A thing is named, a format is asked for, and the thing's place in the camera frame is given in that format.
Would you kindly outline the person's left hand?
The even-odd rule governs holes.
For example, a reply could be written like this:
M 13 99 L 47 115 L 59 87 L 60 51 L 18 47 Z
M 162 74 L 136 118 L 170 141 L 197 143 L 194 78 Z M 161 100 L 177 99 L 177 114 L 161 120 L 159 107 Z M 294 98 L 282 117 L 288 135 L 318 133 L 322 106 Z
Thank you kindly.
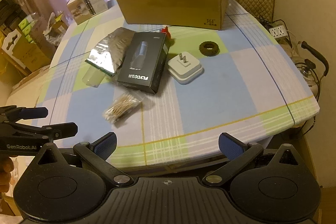
M 0 192 L 7 193 L 10 188 L 11 172 L 14 170 L 13 160 L 5 156 L 1 158 Z

